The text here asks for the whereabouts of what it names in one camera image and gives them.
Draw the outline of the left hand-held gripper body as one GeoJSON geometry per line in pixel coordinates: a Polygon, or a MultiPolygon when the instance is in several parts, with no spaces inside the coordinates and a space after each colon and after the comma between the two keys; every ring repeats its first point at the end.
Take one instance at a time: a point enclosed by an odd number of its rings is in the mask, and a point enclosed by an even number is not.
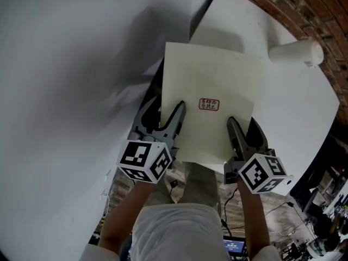
{"type": "Polygon", "coordinates": [[[116,166],[129,179],[156,184],[176,158],[174,139],[182,124],[151,134],[140,123],[133,123],[128,139],[123,141],[116,166]]]}

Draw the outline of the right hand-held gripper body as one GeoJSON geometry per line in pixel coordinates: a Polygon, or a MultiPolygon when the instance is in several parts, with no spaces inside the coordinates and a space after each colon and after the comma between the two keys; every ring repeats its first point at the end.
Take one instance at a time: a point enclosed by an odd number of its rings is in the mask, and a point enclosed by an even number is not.
{"type": "Polygon", "coordinates": [[[255,153],[248,161],[232,158],[224,163],[223,169],[225,184],[241,179],[252,194],[269,193],[280,184],[287,186],[294,180],[273,149],[255,153]]]}

